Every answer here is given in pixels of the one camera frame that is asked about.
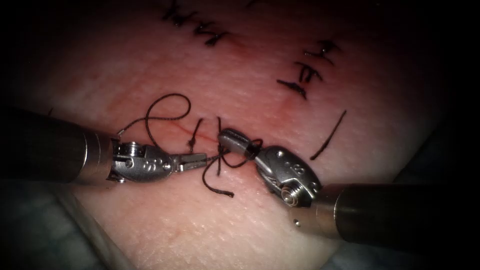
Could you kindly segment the left arm needle driver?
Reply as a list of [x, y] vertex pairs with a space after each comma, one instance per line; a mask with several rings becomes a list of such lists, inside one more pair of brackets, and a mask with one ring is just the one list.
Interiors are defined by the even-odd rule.
[[170, 176], [174, 162], [161, 148], [137, 142], [113, 142], [111, 181], [153, 183]]

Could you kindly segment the right arm needle driver jaw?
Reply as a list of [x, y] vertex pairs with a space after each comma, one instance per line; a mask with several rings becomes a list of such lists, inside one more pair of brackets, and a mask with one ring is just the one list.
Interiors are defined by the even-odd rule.
[[217, 139], [227, 150], [243, 155], [247, 159], [255, 159], [263, 151], [262, 140], [256, 143], [244, 133], [233, 128], [222, 129]]

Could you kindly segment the right arm needle driver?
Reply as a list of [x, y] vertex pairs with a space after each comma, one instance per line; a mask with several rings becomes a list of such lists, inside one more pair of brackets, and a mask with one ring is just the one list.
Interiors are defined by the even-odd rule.
[[312, 168], [285, 147], [263, 148], [255, 164], [267, 188], [290, 207], [309, 208], [322, 188]]

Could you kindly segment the left arm needle driver jaw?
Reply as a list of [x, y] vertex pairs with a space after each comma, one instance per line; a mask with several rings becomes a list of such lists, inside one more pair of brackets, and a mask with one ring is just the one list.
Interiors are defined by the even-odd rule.
[[205, 166], [207, 164], [206, 153], [182, 153], [173, 155], [173, 163], [176, 166], [193, 163], [196, 166]]
[[196, 170], [207, 166], [207, 162], [204, 160], [196, 161], [179, 161], [175, 164], [175, 172], [183, 173], [190, 170]]

